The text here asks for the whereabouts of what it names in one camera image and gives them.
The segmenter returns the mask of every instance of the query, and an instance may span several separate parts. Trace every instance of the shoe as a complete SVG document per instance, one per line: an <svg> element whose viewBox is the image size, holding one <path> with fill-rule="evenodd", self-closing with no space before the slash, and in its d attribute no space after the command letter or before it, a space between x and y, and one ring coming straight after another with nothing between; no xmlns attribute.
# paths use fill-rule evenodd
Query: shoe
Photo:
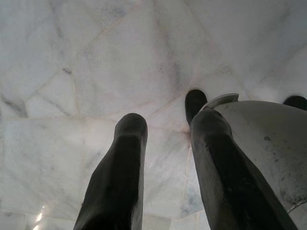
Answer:
<svg viewBox="0 0 307 230"><path fill-rule="evenodd" d="M291 96L283 104L307 111L307 100L305 97Z"/></svg>
<svg viewBox="0 0 307 230"><path fill-rule="evenodd" d="M191 90L187 93L185 99L186 117L190 125L192 119L207 103L206 95L200 90Z"/></svg>

